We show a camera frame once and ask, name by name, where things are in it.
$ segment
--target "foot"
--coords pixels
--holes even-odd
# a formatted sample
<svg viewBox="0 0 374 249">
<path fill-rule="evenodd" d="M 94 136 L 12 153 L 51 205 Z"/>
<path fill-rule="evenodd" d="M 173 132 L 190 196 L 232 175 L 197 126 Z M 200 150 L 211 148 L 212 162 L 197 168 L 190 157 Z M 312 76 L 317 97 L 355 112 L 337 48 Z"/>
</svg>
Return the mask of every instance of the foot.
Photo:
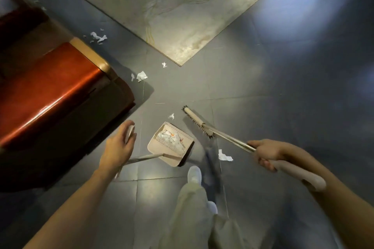
<svg viewBox="0 0 374 249">
<path fill-rule="evenodd" d="M 199 185 L 201 185 L 201 180 L 202 180 L 202 176 L 201 176 L 200 168 L 198 168 L 195 165 L 191 166 L 187 174 L 188 183 L 194 182 L 194 183 L 198 183 Z"/>
<path fill-rule="evenodd" d="M 218 214 L 218 209 L 217 209 L 217 205 L 212 202 L 212 201 L 208 201 L 208 209 L 215 215 Z"/>
</svg>

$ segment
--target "pants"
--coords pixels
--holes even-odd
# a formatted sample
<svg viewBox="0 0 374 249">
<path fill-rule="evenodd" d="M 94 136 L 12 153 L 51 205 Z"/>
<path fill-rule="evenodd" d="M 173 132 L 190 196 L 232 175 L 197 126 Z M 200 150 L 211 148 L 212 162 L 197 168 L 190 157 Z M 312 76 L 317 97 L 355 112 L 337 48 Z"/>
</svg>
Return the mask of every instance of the pants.
<svg viewBox="0 0 374 249">
<path fill-rule="evenodd" d="M 183 186 L 169 228 L 156 248 L 249 248 L 237 223 L 213 214 L 207 203 L 206 192 L 199 184 Z"/>
</svg>

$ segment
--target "paper scrap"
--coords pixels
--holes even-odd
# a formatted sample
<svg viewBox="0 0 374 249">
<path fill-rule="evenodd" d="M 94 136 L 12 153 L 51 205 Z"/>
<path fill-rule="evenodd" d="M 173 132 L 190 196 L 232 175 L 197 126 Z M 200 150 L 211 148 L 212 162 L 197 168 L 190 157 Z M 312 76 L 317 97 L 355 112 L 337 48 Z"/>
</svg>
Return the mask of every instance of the paper scrap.
<svg viewBox="0 0 374 249">
<path fill-rule="evenodd" d="M 160 139 L 172 144 L 175 148 L 177 148 L 178 150 L 184 152 L 185 150 L 185 146 L 183 144 L 183 139 L 180 138 L 180 136 L 178 135 L 178 133 L 171 133 L 170 131 L 168 130 L 162 130 L 158 135 L 157 137 L 159 137 Z"/>
<path fill-rule="evenodd" d="M 104 39 L 108 39 L 106 35 L 103 35 L 102 37 L 99 37 L 95 32 L 92 32 L 91 36 L 93 36 L 95 39 L 97 39 L 98 43 L 102 42 Z"/>
<path fill-rule="evenodd" d="M 138 82 L 140 82 L 140 81 L 142 81 L 142 80 L 145 80 L 145 79 L 147 79 L 147 78 L 148 78 L 148 76 L 144 73 L 144 71 L 140 72 L 140 73 L 138 74 L 138 76 L 137 76 L 137 80 L 138 80 Z"/>
<path fill-rule="evenodd" d="M 222 153 L 222 150 L 218 150 L 218 158 L 220 160 L 226 160 L 228 162 L 232 162 L 233 161 L 233 158 L 232 157 L 229 157 L 225 154 Z"/>
</svg>

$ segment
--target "leg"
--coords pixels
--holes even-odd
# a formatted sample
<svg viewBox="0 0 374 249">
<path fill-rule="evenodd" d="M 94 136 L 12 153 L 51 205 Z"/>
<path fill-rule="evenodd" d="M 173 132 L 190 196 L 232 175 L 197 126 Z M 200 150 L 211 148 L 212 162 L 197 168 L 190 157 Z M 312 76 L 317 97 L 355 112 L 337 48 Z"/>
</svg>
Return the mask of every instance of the leg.
<svg viewBox="0 0 374 249">
<path fill-rule="evenodd" d="M 208 209 L 206 192 L 201 187 L 201 172 L 191 167 L 188 183 L 181 189 L 167 232 L 159 249 L 204 249 L 213 227 L 213 213 Z"/>
</svg>

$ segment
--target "gray tile floor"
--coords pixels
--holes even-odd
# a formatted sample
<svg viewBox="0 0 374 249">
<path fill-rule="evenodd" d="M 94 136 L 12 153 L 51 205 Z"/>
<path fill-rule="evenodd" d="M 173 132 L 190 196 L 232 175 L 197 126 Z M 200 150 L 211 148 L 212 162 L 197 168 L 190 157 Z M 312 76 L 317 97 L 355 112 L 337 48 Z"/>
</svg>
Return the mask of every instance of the gray tile floor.
<svg viewBox="0 0 374 249">
<path fill-rule="evenodd" d="M 237 138 L 306 148 L 374 204 L 374 0 L 259 0 L 183 67 L 85 0 L 40 4 L 79 37 L 104 29 L 108 40 L 92 47 L 135 94 L 137 106 L 129 114 L 139 134 L 134 156 L 147 153 L 152 134 L 172 113 L 173 123 L 196 141 L 183 167 L 156 159 L 124 168 L 105 194 L 91 247 L 142 249 L 157 242 L 193 164 L 202 168 L 219 214 L 236 219 L 254 247 L 338 247 L 326 217 L 299 183 L 266 172 L 225 141 L 208 140 L 182 113 L 185 104 Z M 131 82 L 131 73 L 142 70 L 149 78 Z M 2 204 L 17 197 L 14 207 L 27 209 L 2 226 L 0 247 L 21 248 L 90 177 L 104 145 L 46 193 L 2 194 Z M 218 148 L 234 161 L 220 163 Z M 35 198 L 26 199 L 28 194 Z"/>
</svg>

